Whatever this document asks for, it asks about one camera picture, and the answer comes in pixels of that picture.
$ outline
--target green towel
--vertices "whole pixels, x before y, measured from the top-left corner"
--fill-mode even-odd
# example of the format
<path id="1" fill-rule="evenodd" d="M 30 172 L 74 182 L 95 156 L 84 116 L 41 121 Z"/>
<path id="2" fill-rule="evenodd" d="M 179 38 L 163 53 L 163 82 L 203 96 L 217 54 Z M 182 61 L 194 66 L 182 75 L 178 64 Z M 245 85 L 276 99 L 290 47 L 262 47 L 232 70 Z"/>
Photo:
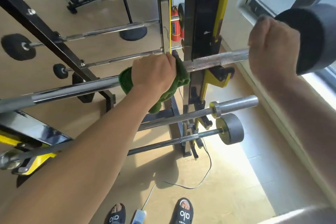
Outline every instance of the green towel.
<path id="1" fill-rule="evenodd" d="M 173 84 L 170 86 L 169 90 L 162 94 L 159 101 L 150 108 L 149 113 L 158 113 L 161 108 L 161 103 L 170 99 L 174 93 L 176 92 L 177 88 L 183 85 L 186 85 L 190 82 L 189 73 L 183 66 L 182 60 L 179 58 L 178 55 L 174 55 L 176 59 L 176 77 L 173 81 Z M 120 86 L 123 91 L 128 94 L 132 87 L 132 67 L 129 67 L 122 71 L 119 75 L 119 82 Z"/>

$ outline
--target forearm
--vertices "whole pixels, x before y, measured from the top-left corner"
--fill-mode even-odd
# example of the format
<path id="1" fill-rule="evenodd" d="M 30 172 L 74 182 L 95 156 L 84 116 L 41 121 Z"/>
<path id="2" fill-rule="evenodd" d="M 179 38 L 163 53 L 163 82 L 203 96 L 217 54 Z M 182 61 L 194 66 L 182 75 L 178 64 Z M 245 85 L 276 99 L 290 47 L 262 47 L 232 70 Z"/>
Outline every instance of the forearm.
<path id="1" fill-rule="evenodd" d="M 328 180 L 336 179 L 336 171 L 330 165 L 336 162 L 335 110 L 299 78 L 274 85 L 269 93 L 288 117 L 313 165 Z"/>
<path id="2" fill-rule="evenodd" d="M 27 180 L 0 219 L 4 223 L 22 219 L 35 224 L 88 223 L 118 176 L 137 129 L 156 98 L 159 96 L 134 87 L 69 149 Z"/>

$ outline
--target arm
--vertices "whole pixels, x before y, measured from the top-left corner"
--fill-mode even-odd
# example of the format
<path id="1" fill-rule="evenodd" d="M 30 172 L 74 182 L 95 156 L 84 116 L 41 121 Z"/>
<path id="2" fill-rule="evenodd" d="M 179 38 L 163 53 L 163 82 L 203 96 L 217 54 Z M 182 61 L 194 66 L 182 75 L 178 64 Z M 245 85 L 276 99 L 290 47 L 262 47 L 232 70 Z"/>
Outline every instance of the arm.
<path id="1" fill-rule="evenodd" d="M 115 182 L 141 121 L 175 75 L 170 54 L 134 61 L 129 94 L 18 188 L 2 210 L 2 223 L 88 223 Z"/>
<path id="2" fill-rule="evenodd" d="M 336 191 L 336 112 L 296 75 L 300 34 L 270 17 L 251 31 L 250 68 L 281 107 L 313 165 Z"/>

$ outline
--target person's left arm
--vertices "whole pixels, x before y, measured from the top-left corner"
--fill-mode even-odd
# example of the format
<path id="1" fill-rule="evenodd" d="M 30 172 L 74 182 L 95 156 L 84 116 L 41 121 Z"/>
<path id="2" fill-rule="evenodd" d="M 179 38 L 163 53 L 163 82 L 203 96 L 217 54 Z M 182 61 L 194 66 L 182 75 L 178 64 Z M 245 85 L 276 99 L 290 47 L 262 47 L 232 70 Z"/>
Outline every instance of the person's left arm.
<path id="1" fill-rule="evenodd" d="M 19 187 L 0 223 L 88 223 L 115 182 L 141 121 L 175 75 L 170 54 L 136 60 L 129 94 Z"/>

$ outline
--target knurled grip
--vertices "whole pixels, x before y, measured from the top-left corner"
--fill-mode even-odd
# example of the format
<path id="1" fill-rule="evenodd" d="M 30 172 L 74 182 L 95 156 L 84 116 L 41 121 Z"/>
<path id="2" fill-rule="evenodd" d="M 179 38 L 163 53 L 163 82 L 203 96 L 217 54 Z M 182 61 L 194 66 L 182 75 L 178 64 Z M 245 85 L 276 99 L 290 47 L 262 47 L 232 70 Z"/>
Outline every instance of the knurled grip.
<path id="1" fill-rule="evenodd" d="M 184 61 L 183 65 L 187 72 L 207 69 L 214 66 L 227 65 L 242 60 L 247 60 L 249 57 L 249 49 L 236 50 L 232 52 L 223 52 L 215 55 L 202 57 L 190 61 Z"/>

